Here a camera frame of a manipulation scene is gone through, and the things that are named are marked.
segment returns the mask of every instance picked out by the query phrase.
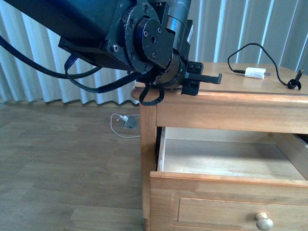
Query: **white charger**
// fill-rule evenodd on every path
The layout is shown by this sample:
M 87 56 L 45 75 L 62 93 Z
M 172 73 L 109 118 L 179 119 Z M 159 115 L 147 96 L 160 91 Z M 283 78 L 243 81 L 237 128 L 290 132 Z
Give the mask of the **white charger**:
M 245 71 L 245 77 L 264 79 L 264 76 L 269 75 L 264 68 L 248 67 Z

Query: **wooden nightstand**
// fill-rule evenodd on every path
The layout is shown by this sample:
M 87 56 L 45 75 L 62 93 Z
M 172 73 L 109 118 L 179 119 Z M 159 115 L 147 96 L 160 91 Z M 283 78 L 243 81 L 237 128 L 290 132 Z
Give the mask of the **wooden nightstand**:
M 293 135 L 308 133 L 308 79 L 289 90 L 272 65 L 261 67 L 271 76 L 205 63 L 205 75 L 223 74 L 221 85 L 202 83 L 195 97 L 169 91 L 157 106 L 140 107 L 146 230 L 257 231 L 255 218 L 260 229 L 269 222 L 259 213 L 273 231 L 308 230 L 308 146 Z M 288 82 L 296 72 L 281 67 L 280 75 Z

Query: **metal cylinder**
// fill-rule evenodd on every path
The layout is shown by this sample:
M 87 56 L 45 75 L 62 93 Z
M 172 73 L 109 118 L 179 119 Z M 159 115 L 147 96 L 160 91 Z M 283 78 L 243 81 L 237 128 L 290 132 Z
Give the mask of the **metal cylinder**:
M 173 48 L 180 52 L 185 32 L 184 24 L 179 20 L 169 16 L 167 28 L 175 32 Z
M 168 15 L 179 20 L 185 27 L 192 0 L 167 0 L 166 2 L 170 6 Z

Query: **black cable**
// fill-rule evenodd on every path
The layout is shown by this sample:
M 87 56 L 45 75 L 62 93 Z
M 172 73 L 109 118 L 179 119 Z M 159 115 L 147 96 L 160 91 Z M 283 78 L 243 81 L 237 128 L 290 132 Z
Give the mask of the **black cable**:
M 68 74 L 68 70 L 71 68 L 71 66 L 74 64 L 74 62 L 78 59 L 77 56 L 75 55 L 70 55 L 69 58 L 67 59 L 67 61 L 65 62 L 64 65 L 64 69 L 65 69 L 65 74 L 67 76 L 67 78 L 74 83 L 76 86 L 80 87 L 83 90 L 86 90 L 88 92 L 91 93 L 105 93 L 105 92 L 109 92 L 115 89 L 118 89 L 128 83 L 131 83 L 132 81 L 135 81 L 141 77 L 143 77 L 142 73 L 137 73 L 137 72 L 133 72 L 115 82 L 109 83 L 107 85 L 101 86 L 99 88 L 89 88 L 87 86 L 82 85 L 81 83 L 77 82 L 76 80 L 72 79 L 71 76 Z
M 145 102 L 144 99 L 147 96 L 151 89 L 150 84 L 145 84 L 145 88 L 143 89 L 142 93 L 139 96 L 139 101 L 143 106 L 155 106 L 158 105 L 162 100 L 164 100 L 165 97 L 165 89 L 164 88 L 158 88 L 159 90 L 159 96 L 157 99 L 150 101 L 150 102 Z
M 51 71 L 38 63 L 32 61 L 28 57 L 24 56 L 21 54 L 16 48 L 14 48 L 11 44 L 9 44 L 2 36 L 0 36 L 0 46 L 2 46 L 5 50 L 7 50 L 9 53 L 14 55 L 17 59 L 20 61 L 24 62 L 25 64 L 29 65 L 30 67 L 47 74 L 49 76 L 55 77 L 55 78 L 62 78 L 62 79 L 67 79 L 67 76 L 65 74 L 57 73 L 54 71 Z M 90 75 L 93 75 L 94 73 L 98 72 L 101 70 L 101 67 L 96 67 L 88 72 L 82 73 L 82 74 L 76 74 L 76 75 L 71 75 L 72 79 L 77 79 L 77 78 L 84 78 Z
M 265 50 L 265 48 L 261 45 L 261 44 L 258 44 L 258 43 L 248 43 L 247 45 L 243 46 L 242 48 L 240 48 L 238 51 L 234 52 L 232 55 L 230 55 L 228 57 L 228 65 L 229 65 L 229 68 L 231 71 L 235 72 L 235 73 L 240 73 L 240 74 L 245 74 L 245 71 L 244 70 L 233 70 L 231 65 L 230 65 L 230 58 L 232 56 L 234 56 L 235 54 L 237 54 L 238 52 L 240 52 L 242 49 L 244 49 L 245 47 L 248 47 L 250 45 L 255 45 L 255 46 L 259 46 L 263 51 L 264 53 L 269 57 L 269 59 L 273 62 L 273 64 L 275 65 L 275 68 L 276 68 L 276 73 L 277 73 L 277 78 L 278 80 L 284 84 L 285 86 L 287 86 L 287 84 L 285 82 L 283 82 L 283 80 L 280 78 L 279 76 L 279 72 L 278 72 L 278 66 L 277 64 L 275 63 L 275 61 L 273 60 L 273 58 L 269 55 L 269 53 Z

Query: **drawer front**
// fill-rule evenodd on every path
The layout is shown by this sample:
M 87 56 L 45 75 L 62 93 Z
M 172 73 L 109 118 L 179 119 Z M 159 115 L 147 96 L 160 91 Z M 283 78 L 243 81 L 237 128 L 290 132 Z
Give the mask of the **drawer front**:
M 178 213 L 172 215 L 172 225 L 176 226 L 254 231 L 255 216 L 259 213 L 267 214 L 274 230 L 307 230 L 308 225 L 305 206 L 190 198 L 180 198 L 173 205 L 179 207 Z
M 308 184 L 152 172 L 150 208 L 151 231 L 257 231 L 258 213 L 273 231 L 307 231 Z

